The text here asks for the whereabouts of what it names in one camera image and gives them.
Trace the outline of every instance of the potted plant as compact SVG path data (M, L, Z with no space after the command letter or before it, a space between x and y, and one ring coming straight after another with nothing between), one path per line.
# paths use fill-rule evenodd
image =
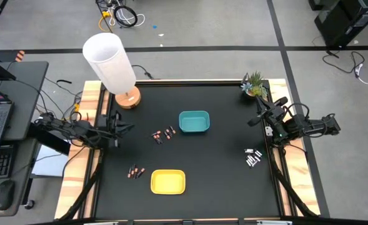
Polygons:
M246 73L241 88L247 98L255 99L256 96L267 97L267 89L263 86L262 78L261 73L258 71L252 73L251 76Z

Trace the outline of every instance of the white lampshade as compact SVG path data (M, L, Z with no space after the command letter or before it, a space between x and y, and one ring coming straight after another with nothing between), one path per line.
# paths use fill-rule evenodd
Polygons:
M111 93L124 94L135 86L134 70L117 35L93 35L85 42L82 53Z

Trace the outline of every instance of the teal bowl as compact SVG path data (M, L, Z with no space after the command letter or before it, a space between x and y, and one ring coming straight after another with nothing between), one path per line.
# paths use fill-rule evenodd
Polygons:
M185 133L204 132L210 127L206 111L184 111L179 114L179 128Z

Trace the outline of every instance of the table lamp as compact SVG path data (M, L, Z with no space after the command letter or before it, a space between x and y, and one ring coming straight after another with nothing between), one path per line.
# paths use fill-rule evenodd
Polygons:
M116 95L120 107L131 109L139 104L141 93L135 87L135 73L117 35L93 35L85 42L82 53L107 90Z

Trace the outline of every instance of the wooden table frame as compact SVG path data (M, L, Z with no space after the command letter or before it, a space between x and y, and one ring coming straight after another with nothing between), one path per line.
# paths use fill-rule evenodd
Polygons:
M139 81L142 83L158 83L158 82L183 82L189 80L152 80L152 81ZM239 79L214 79L212 81L238 81ZM270 91L272 100L276 101L281 97L286 96L288 98L287 105L291 103L291 96L289 94L289 90L287 88L286 80L285 79L269 79L270 83ZM101 93L101 82L100 81L86 81L84 85L84 90L82 93L82 99L79 107L79 112L83 115L88 114L89 121L91 124L94 124L94 120L97 114L97 107L101 105L101 114L105 114L107 112L107 103L109 100L109 93L108 91L104 92L103 102L102 104L99 103L99 95ZM301 149L304 149L304 144L301 139L295 140L291 142L292 145L297 146ZM72 158L77 154L77 152L81 148L76 146L71 146L69 159ZM299 197L303 200L304 203L309 207L311 211L316 214L320 214L319 205L317 202L316 192L313 186L309 165L306 159L305 153L297 149L296 147L287 146L285 147L286 150L286 167L289 175L289 179L291 181L291 186L295 190L295 192L299 195ZM278 150L274 150L274 155L278 166L282 170L281 160L279 158ZM82 190L85 181L86 170L89 164L89 157L93 156L93 162L90 163L91 173L94 172L97 160L99 158L99 151L90 152L88 148L85 148L81 151L80 155L75 157L66 167L66 171L64 174L64 179L62 182L62 187L59 195L59 200L57 203L55 219L60 218L64 215L67 210L71 207L74 203L76 198L78 197L79 193ZM91 217L92 211L92 204L94 202L94 187L92 187L91 191L89 192L86 202L84 211L81 212L82 217L88 218ZM282 203L284 205L284 214L286 216L292 216L293 213L291 212L290 208L290 200L286 193L286 190L280 184L281 196L282 196ZM297 209L298 216L301 216L300 211ZM245 218L245 220L253 220L255 218ZM208 219L195 219L198 221L207 221ZM225 219L212 219L216 220L238 220L238 218L225 218Z

